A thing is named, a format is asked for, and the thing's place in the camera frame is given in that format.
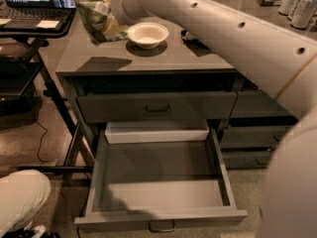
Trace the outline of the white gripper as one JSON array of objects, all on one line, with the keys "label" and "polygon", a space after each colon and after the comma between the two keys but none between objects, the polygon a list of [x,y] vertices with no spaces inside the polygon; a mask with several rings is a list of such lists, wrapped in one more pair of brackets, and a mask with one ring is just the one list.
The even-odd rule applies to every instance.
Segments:
[{"label": "white gripper", "polygon": [[104,35],[119,35],[127,31],[125,25],[133,25],[148,16],[139,0],[103,0],[107,6]]}]

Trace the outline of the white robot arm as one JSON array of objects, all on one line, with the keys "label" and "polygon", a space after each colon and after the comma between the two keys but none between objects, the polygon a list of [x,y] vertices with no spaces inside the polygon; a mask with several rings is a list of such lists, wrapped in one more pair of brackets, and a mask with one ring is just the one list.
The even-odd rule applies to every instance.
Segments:
[{"label": "white robot arm", "polygon": [[297,118],[268,165],[256,238],[317,238],[317,44],[212,0],[111,0],[121,24],[191,33]]}]

